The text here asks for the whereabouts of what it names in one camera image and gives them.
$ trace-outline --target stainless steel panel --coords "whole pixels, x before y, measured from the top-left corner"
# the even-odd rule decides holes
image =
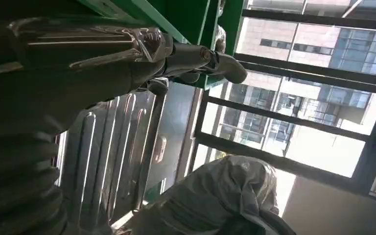
[[[109,234],[133,209],[155,96],[130,93],[82,111],[68,130],[61,188],[82,234]]]

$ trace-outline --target wall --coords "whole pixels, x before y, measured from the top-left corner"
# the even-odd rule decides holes
[[[364,113],[365,109],[341,106],[337,118],[342,118],[360,124]]]
[[[376,235],[376,201],[297,177],[283,219],[297,235]]]

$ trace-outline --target window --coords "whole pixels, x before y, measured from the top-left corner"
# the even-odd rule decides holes
[[[249,69],[247,79],[225,84],[221,96],[205,93],[204,116],[216,123],[199,117],[197,140],[366,192],[376,173],[376,22],[356,19],[376,20],[376,8],[366,1],[351,7],[355,0],[339,7],[282,2],[249,1],[243,10],[235,57]]]
[[[281,49],[290,49],[292,44],[287,43],[287,42],[262,39],[260,41],[260,46],[277,47],[277,48],[281,48]],[[323,55],[331,55],[332,50],[333,50],[332,48],[317,47],[317,46],[304,45],[304,44],[295,44],[293,46],[293,49],[297,50],[297,51],[304,51],[304,52],[323,54]]]
[[[261,46],[271,47],[272,46],[272,40],[262,39],[260,41]]]

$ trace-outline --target reflective metal surface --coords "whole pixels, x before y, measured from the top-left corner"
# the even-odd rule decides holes
[[[162,113],[163,101],[150,92],[126,94],[82,111],[68,130],[61,189],[69,221],[82,234],[110,234],[134,209],[160,121],[154,106]],[[147,174],[149,166],[143,169]]]

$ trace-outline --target building window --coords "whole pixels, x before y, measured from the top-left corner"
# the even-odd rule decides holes
[[[376,75],[376,32],[341,29],[329,67]]]
[[[262,39],[260,41],[260,46],[290,49],[292,44],[288,42]],[[321,55],[332,55],[332,51],[333,51],[332,48],[328,48],[328,47],[318,47],[318,46],[311,46],[311,45],[305,45],[305,44],[299,44],[299,43],[295,43],[295,45],[293,46],[293,50],[321,54]]]

